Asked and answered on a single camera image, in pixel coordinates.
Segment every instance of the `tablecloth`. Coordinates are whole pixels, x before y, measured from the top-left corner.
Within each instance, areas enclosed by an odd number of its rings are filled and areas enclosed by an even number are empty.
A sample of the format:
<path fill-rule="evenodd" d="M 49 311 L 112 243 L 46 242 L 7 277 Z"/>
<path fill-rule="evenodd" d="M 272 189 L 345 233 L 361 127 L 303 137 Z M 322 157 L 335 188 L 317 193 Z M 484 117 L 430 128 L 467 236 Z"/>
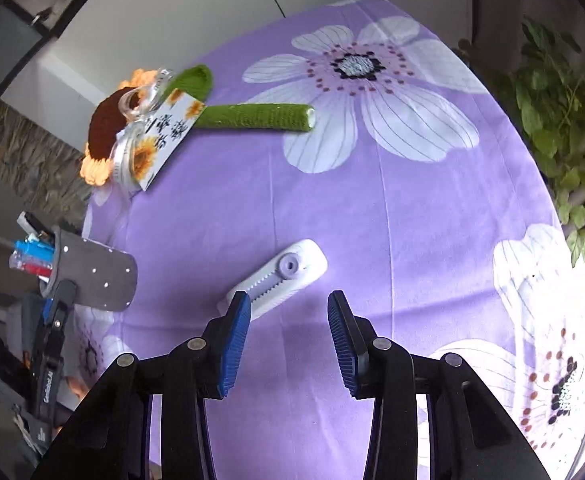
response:
<path fill-rule="evenodd" d="M 236 283 L 312 238 L 327 272 L 252 323 L 236 386 L 207 402 L 220 480 L 361 478 L 372 402 L 341 381 L 326 318 L 335 289 L 410 352 L 462 355 L 564 478 L 585 428 L 569 254 L 533 160 L 473 73 L 387 0 L 302 12 L 200 61 L 215 76 L 209 104 L 312 104 L 317 125 L 195 128 L 130 210 L 109 186 L 93 193 L 84 235 L 114 230 L 139 281 L 120 314 L 77 307 L 84 379 L 121 352 L 149 358 L 199 335 Z M 155 462 L 159 413 L 156 397 Z"/>

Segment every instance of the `ribbed rubber pad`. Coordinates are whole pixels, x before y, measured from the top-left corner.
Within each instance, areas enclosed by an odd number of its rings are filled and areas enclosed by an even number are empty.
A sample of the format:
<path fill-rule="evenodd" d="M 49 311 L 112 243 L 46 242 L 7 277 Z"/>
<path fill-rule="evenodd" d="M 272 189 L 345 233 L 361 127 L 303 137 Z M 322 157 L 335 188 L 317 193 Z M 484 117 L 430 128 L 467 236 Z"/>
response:
<path fill-rule="evenodd" d="M 237 370 L 239 370 L 241 354 L 244 351 L 244 344 L 246 342 L 246 335 L 248 335 L 249 327 L 250 297 L 245 295 L 232 324 L 228 343 L 221 355 L 219 391 L 223 397 L 226 397 L 230 388 L 235 385 Z"/>
<path fill-rule="evenodd" d="M 335 343 L 336 358 L 339 361 L 343 385 L 350 390 L 351 396 L 354 397 L 358 388 L 357 357 L 352 347 L 352 341 L 346 332 L 341 311 L 332 295 L 328 298 L 328 323 Z"/>

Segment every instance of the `gift tag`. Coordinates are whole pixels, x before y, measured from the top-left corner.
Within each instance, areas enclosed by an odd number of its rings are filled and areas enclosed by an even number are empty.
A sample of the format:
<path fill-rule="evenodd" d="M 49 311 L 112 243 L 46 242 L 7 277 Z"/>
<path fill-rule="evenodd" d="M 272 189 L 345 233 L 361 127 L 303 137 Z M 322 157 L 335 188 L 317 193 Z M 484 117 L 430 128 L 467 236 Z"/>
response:
<path fill-rule="evenodd" d="M 204 103 L 181 90 L 173 90 L 157 108 L 134 150 L 134 173 L 141 189 L 148 189 L 204 108 Z"/>

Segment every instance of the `pen holder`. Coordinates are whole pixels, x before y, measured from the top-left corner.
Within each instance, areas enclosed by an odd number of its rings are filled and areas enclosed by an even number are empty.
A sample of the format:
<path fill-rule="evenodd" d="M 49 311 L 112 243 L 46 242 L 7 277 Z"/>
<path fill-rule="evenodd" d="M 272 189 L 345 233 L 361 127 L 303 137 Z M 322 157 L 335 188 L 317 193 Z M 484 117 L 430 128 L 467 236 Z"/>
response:
<path fill-rule="evenodd" d="M 50 298 L 61 280 L 77 285 L 76 303 L 120 312 L 137 289 L 137 263 L 131 254 L 52 228 L 55 235 L 52 273 L 41 283 L 42 296 Z"/>

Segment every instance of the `green plant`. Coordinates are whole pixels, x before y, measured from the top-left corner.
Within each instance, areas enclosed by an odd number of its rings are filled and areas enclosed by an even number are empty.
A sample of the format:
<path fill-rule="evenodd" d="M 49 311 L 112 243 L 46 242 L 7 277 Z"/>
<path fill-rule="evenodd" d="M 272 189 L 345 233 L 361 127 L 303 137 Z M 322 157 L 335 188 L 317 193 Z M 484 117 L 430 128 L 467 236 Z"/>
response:
<path fill-rule="evenodd" d="M 456 54 L 499 101 L 532 154 L 557 209 L 573 266 L 585 260 L 585 69 L 566 58 L 581 48 L 531 18 L 523 23 L 522 62 L 512 73 L 482 64 L 468 40 Z"/>

